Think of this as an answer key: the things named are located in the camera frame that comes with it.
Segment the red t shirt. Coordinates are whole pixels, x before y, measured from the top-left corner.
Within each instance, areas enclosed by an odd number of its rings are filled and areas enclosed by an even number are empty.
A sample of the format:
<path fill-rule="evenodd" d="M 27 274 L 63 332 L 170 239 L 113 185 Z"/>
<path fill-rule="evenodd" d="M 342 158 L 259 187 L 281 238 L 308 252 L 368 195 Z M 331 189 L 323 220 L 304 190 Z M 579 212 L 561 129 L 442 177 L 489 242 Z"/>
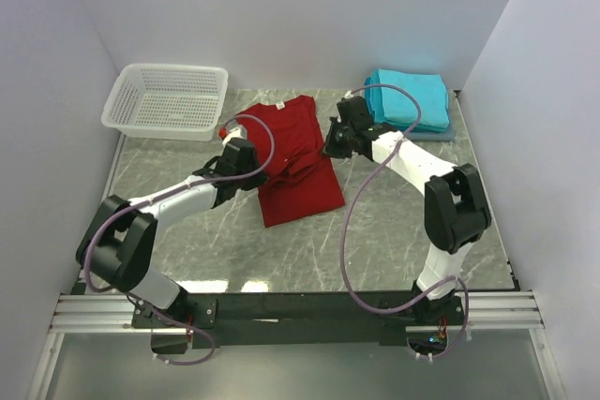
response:
<path fill-rule="evenodd" d="M 256 104 L 241 112 L 238 123 L 256 147 L 259 162 L 269 156 L 270 140 L 259 118 L 271 130 L 275 152 L 258 188 L 263 224 L 274 227 L 327 213 L 345 205 L 332 162 L 323 153 L 323 134 L 315 100 L 298 96 L 276 105 Z"/>

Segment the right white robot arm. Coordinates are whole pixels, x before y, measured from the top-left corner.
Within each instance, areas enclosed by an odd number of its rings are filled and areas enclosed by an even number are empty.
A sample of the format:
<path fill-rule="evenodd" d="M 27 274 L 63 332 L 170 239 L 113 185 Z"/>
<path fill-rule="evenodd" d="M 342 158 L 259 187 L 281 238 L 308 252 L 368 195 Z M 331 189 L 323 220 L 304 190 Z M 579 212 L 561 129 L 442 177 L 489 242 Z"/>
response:
<path fill-rule="evenodd" d="M 413 284 L 412 298 L 396 307 L 375 307 L 353 289 L 346 272 L 342 279 L 351 298 L 364 310 L 394 315 L 412 310 L 416 316 L 441 314 L 456 298 L 463 262 L 473 245 L 491 225 L 491 212 L 478 169 L 442 160 L 410 141 L 387 123 L 376 123 L 365 98 L 349 91 L 337 104 L 324 151 L 347 159 L 360 155 L 376 163 L 366 187 L 389 169 L 413 186 L 424 200 L 424 227 L 429 249 L 423 270 Z"/>

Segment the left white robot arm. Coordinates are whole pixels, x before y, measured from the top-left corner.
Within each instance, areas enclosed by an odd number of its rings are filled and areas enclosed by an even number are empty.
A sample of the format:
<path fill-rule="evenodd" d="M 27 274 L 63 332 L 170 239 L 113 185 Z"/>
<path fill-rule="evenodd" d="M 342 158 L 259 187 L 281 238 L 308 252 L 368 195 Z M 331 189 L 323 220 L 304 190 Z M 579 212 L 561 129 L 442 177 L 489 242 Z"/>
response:
<path fill-rule="evenodd" d="M 84 234 L 76 261 L 110 288 L 138 297 L 168 319 L 194 316 L 188 292 L 151 266 L 155 240 L 175 223 L 217 208 L 237 191 L 266 182 L 253 143 L 232 138 L 221 155 L 177 185 L 143 198 L 106 198 Z"/>

